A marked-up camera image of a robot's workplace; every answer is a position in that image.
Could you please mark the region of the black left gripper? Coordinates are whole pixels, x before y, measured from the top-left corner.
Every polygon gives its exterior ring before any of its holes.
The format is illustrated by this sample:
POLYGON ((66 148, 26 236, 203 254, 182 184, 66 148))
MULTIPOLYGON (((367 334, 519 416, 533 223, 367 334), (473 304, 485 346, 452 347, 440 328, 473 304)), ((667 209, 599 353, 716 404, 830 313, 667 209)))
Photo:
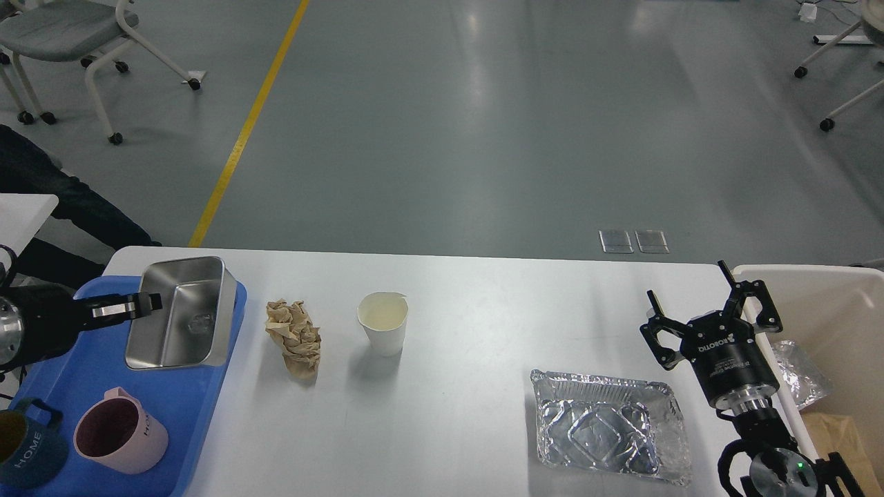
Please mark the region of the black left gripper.
POLYGON ((163 309, 160 293, 99 295, 74 300, 62 286, 2 289, 1 365, 23 366, 57 358, 75 345, 82 329, 99 329, 163 309))

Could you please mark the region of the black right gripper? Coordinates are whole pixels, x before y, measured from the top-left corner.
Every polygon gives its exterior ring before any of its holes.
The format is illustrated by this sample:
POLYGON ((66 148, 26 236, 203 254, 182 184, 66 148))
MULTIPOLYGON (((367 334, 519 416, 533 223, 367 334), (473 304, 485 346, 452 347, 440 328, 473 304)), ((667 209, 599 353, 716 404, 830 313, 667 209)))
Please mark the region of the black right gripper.
POLYGON ((754 330, 782 333, 783 324, 763 280, 738 281, 724 260, 718 261, 718 267, 730 288, 722 311, 681 323, 663 314, 657 297, 649 290, 646 293, 653 314, 639 330, 665 370, 672 371, 679 362, 688 360, 709 406, 733 409, 740 396, 769 400, 779 389, 780 383, 755 341, 754 330), (743 320, 747 301, 758 308, 752 325, 743 320), (660 331, 681 340, 677 351, 660 343, 660 331))

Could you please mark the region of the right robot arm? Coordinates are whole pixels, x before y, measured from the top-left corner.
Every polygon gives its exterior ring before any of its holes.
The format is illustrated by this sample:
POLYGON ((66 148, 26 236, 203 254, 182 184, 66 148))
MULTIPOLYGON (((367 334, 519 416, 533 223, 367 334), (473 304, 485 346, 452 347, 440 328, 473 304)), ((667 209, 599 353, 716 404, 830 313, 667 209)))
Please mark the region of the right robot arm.
POLYGON ((717 463, 721 487, 730 496, 862 496, 843 457, 806 456, 774 408, 780 382, 758 334, 780 333, 782 319, 764 281, 738 281, 724 261, 718 267, 730 288, 721 309, 682 323, 647 291, 653 312, 640 331, 665 370, 689 362, 708 405, 738 432, 717 463))

